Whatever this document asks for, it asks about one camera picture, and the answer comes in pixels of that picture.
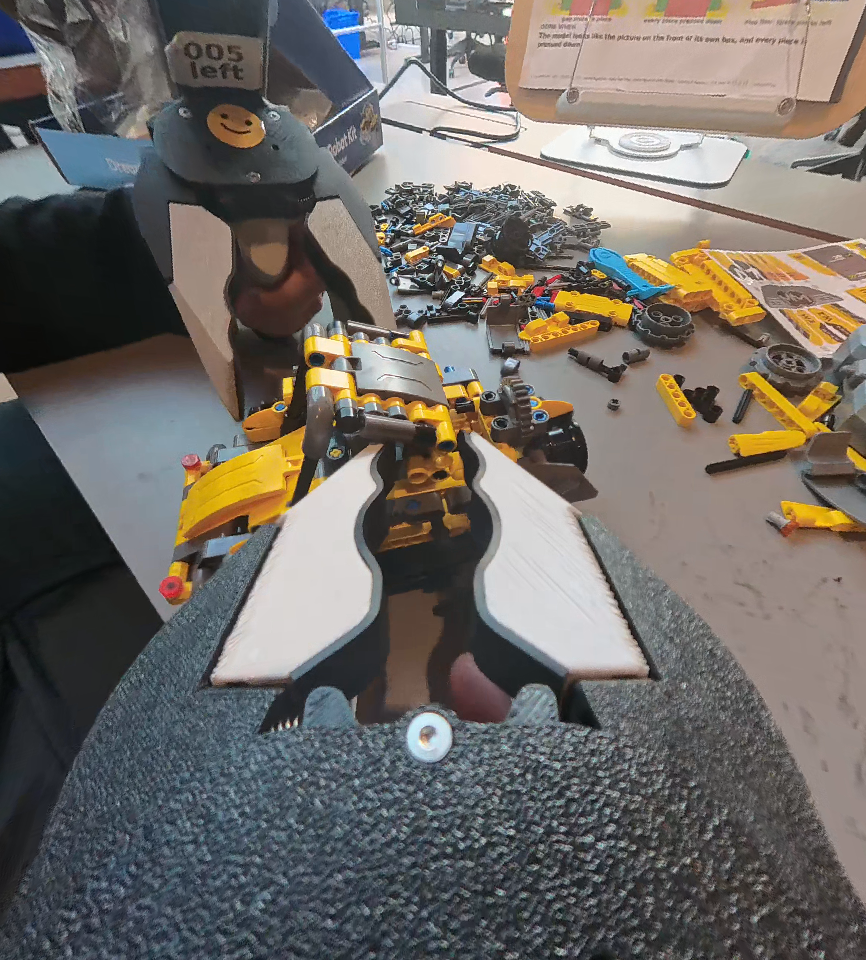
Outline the dark blue kit box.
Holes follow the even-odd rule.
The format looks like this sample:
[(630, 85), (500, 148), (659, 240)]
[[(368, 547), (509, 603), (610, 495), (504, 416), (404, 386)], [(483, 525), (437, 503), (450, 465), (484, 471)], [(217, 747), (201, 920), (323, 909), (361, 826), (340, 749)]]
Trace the dark blue kit box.
[[(182, 67), (245, 66), (265, 104), (304, 123), (348, 173), (382, 146), (379, 93), (343, 50), (311, 2), (154, 2), (174, 99), (193, 87), (226, 92), (233, 77), (184, 82)], [(153, 149), (149, 139), (69, 133), (50, 113), (33, 136), (73, 187), (133, 183)]]

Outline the clear plastic bag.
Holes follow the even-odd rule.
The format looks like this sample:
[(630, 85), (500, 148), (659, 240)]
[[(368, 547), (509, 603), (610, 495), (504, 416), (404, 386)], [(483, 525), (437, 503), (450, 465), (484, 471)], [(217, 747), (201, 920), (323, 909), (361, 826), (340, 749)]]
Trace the clear plastic bag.
[(149, 139), (174, 98), (155, 2), (7, 1), (40, 61), (47, 99), (69, 134)]

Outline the person's left hand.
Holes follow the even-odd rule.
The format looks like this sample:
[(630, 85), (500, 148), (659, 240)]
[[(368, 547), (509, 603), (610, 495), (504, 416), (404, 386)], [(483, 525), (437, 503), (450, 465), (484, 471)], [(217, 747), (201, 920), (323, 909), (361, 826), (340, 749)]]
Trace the person's left hand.
[(233, 298), (233, 311), (240, 324), (258, 335), (288, 338), (301, 332), (321, 311), (325, 292), (314, 266), (300, 254), (276, 286), (239, 290)]

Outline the white sign base plate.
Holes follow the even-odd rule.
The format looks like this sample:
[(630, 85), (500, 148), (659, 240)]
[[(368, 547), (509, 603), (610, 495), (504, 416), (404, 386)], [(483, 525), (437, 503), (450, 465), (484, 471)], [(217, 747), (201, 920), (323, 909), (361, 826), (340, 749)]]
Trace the white sign base plate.
[(548, 162), (699, 188), (727, 186), (747, 155), (729, 136), (621, 126), (571, 126), (540, 151)]

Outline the blue plastic crate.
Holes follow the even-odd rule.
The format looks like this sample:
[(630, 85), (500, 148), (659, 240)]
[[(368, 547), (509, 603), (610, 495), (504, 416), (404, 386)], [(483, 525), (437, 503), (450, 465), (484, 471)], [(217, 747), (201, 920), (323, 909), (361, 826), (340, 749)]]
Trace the blue plastic crate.
[(334, 33), (349, 57), (359, 61), (362, 56), (362, 31), (354, 30), (363, 25), (363, 15), (357, 9), (330, 7), (321, 15), (324, 24)]

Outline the yellow printed sticker sheet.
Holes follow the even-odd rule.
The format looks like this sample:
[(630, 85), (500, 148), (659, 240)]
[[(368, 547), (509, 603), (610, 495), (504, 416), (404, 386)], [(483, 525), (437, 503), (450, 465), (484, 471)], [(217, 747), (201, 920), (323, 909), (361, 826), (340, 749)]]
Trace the yellow printed sticker sheet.
[(728, 270), (792, 340), (833, 356), (866, 325), (866, 240), (787, 251), (706, 253)]

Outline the yellow toy brick vehicle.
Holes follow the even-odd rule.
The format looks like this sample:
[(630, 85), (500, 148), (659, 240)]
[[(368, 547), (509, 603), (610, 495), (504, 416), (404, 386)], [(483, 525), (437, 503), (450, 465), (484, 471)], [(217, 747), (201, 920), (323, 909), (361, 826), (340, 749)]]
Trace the yellow toy brick vehicle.
[(313, 321), (299, 339), (302, 362), (249, 410), (232, 446), (182, 458), (174, 551), (159, 585), (169, 604), (187, 603), (248, 539), (282, 521), (297, 499), (370, 444), (393, 451), (377, 553), (407, 590), (448, 567), (451, 555), (472, 553), (472, 495), (460, 453), (469, 435), (568, 502), (597, 496), (570, 403), (540, 397), (532, 386), (533, 431), (519, 439), (510, 430), (501, 381), (521, 378), (518, 360), (505, 361), (499, 386), (487, 390), (472, 368), (435, 363), (419, 330)]

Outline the small grey wheel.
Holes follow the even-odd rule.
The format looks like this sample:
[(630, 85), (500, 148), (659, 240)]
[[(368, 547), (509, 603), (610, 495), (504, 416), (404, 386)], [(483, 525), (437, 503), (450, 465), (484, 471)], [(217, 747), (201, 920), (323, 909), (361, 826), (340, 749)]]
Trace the small grey wheel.
[(741, 367), (741, 373), (760, 375), (787, 399), (806, 397), (825, 376), (822, 360), (796, 343), (760, 347)]

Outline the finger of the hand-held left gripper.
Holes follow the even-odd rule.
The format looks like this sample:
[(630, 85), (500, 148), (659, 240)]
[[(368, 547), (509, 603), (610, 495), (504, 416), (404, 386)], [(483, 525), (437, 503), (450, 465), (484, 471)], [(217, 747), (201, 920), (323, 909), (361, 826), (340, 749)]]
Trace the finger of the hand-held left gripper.
[(214, 390), (235, 421), (243, 419), (228, 296), (235, 270), (232, 230), (210, 211), (169, 205), (173, 278), (170, 292)]
[(306, 220), (304, 246), (336, 321), (380, 330), (397, 328), (379, 253), (364, 238), (341, 198), (317, 203)]

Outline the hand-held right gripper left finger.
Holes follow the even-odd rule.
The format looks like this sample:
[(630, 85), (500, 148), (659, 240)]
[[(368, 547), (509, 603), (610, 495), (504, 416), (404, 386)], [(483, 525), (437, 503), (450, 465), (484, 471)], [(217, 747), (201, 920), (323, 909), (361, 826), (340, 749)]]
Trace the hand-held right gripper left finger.
[(383, 575), (390, 447), (371, 445), (280, 522), (210, 674), (215, 688), (276, 688), (260, 726), (303, 720), (309, 695), (347, 701), (382, 673), (390, 652)]

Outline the dark grey gear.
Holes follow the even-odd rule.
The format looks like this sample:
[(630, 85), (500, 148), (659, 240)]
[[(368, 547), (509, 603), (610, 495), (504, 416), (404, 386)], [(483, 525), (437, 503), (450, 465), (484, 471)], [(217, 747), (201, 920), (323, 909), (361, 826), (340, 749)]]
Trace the dark grey gear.
[(518, 376), (503, 377), (501, 395), (510, 430), (520, 440), (528, 437), (533, 425), (533, 388)]

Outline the cluttered background table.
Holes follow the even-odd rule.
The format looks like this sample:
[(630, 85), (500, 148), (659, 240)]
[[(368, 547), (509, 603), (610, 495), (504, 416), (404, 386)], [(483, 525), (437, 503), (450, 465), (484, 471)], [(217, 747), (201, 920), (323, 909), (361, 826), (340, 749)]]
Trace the cluttered background table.
[(449, 38), (487, 37), (504, 40), (510, 31), (513, 1), (392, 1), (398, 26), (418, 27), (429, 33), (429, 65), (442, 82), (449, 75)]

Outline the short yellow beam brick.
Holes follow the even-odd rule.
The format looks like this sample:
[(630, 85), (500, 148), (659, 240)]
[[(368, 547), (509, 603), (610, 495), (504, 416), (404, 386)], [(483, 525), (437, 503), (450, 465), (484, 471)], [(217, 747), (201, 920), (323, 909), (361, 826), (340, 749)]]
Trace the short yellow beam brick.
[(661, 373), (656, 379), (655, 390), (676, 425), (690, 429), (698, 414), (683, 391), (682, 379), (670, 373)]

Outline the dark grey toothed wheel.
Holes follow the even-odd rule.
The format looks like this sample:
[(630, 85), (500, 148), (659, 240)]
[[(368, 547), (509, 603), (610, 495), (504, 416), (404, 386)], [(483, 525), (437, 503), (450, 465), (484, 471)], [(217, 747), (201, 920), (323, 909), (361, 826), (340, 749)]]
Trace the dark grey toothed wheel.
[(676, 350), (690, 342), (695, 324), (687, 309), (672, 303), (649, 301), (633, 312), (629, 329), (648, 347)]

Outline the yellow brick with grey end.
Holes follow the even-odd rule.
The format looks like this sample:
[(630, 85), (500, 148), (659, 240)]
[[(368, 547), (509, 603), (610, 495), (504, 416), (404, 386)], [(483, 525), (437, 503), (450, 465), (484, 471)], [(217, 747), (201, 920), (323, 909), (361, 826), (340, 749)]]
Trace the yellow brick with grey end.
[(765, 521), (786, 538), (803, 530), (866, 534), (866, 525), (842, 510), (797, 501), (782, 501), (778, 510), (766, 514)]

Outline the black tyre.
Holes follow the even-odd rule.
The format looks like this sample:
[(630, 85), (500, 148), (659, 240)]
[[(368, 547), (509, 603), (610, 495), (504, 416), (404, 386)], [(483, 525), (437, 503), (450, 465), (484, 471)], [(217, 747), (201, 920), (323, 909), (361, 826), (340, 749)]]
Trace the black tyre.
[(525, 268), (535, 262), (532, 243), (533, 232), (530, 224), (521, 216), (513, 214), (497, 227), (490, 242), (490, 250), (497, 260), (508, 262), (517, 268)]

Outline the pile of loose brick pieces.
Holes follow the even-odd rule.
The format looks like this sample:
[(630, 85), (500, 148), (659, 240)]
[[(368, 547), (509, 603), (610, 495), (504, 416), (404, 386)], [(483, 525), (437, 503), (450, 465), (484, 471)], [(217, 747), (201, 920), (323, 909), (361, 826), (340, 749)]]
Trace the pile of loose brick pieces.
[[(818, 357), (823, 381), (805, 397), (787, 398), (759, 374), (741, 372), (759, 348), (799, 343), (707, 250), (776, 251), (716, 248), (700, 241), (666, 258), (622, 254), (649, 282), (675, 287), (640, 302), (628, 300), (624, 285), (588, 261), (591, 249), (606, 248), (600, 241), (609, 224), (583, 203), (566, 206), (558, 215), (555, 203), (538, 191), (512, 184), (477, 189), (462, 181), (442, 192), (433, 184), (403, 182), (386, 194), (373, 208), (373, 217), (392, 291), (431, 300), (416, 309), (401, 305), (401, 324), (415, 330), (452, 323), (482, 325), (490, 351), (504, 361), (561, 354), (617, 385), (652, 354), (685, 350), (699, 329), (697, 316), (708, 315), (751, 350), (739, 366), (736, 390), (739, 401), (744, 389), (751, 389), (753, 401), (742, 424), (732, 423), (732, 413), (733, 432), (725, 441), (728, 456), (720, 461), (735, 456), (728, 446), (734, 434), (800, 430), (809, 437), (806, 444), (775, 453), (775, 461), (765, 465), (790, 461), (815, 499), (794, 501), (833, 508), (866, 525), (866, 457), (855, 449), (852, 434), (836, 426), (841, 393), (832, 378), (835, 354)], [(533, 233), (535, 262), (525, 268), (499, 261), (491, 251), (497, 228), (514, 214), (527, 221)], [(649, 302), (680, 306), (692, 315), (695, 332), (686, 345), (651, 347), (630, 330), (634, 312)]]

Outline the instruction sign board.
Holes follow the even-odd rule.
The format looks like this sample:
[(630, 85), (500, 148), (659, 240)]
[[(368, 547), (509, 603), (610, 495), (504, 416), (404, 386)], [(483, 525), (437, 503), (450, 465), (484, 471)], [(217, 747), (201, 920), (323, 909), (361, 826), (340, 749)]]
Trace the instruction sign board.
[(811, 138), (865, 69), (866, 2), (516, 2), (506, 86), (548, 123)]

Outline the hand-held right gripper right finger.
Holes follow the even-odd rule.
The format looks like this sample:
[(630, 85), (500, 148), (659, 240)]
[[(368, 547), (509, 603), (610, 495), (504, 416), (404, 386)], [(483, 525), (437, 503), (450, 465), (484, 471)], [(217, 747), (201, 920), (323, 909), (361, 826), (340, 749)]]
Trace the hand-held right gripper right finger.
[(475, 628), (470, 654), (511, 698), (550, 690), (557, 707), (583, 682), (647, 681), (651, 664), (583, 524), (583, 515), (485, 438), (466, 439)]

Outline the person's left forearm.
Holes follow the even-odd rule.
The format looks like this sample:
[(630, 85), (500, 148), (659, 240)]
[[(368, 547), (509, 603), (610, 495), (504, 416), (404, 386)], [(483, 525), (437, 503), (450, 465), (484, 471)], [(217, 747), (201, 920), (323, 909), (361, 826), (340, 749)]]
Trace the person's left forearm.
[(132, 199), (80, 190), (0, 203), (0, 374), (187, 334)]

